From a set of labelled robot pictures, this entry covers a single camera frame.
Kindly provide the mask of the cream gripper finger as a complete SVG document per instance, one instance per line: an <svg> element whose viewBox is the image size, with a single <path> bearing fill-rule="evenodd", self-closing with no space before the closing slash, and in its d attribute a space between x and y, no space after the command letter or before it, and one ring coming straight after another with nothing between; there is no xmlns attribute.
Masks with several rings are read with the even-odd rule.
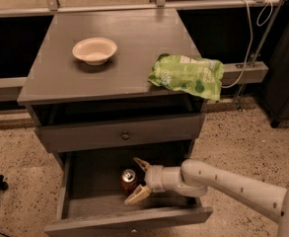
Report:
<svg viewBox="0 0 289 237"><path fill-rule="evenodd" d="M147 172L151 168L151 165L145 160L138 157L134 157L133 160L144 172Z"/></svg>
<svg viewBox="0 0 289 237"><path fill-rule="evenodd" d="M151 190L147 186L139 185L134 192L124 201L125 205L134 205L135 203L147 198Z"/></svg>

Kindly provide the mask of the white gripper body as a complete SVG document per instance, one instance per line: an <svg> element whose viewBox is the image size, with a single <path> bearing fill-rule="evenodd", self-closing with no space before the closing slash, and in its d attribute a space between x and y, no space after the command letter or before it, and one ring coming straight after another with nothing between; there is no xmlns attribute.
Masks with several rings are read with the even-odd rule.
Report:
<svg viewBox="0 0 289 237"><path fill-rule="evenodd" d="M153 193L163 193L165 191L163 185L163 170L164 167L162 165L152 165L145 173L144 181Z"/></svg>

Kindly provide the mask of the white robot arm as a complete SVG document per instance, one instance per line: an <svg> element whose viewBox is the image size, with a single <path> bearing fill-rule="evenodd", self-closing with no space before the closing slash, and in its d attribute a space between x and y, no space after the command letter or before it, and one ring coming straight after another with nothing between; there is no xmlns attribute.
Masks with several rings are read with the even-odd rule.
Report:
<svg viewBox="0 0 289 237"><path fill-rule="evenodd" d="M224 171L195 159L186 159L178 167L151 165L140 158L134 161L145 172L145 184L125 200L127 204L165 191L199 198L211 187L277 223L277 237L289 237L289 188Z"/></svg>

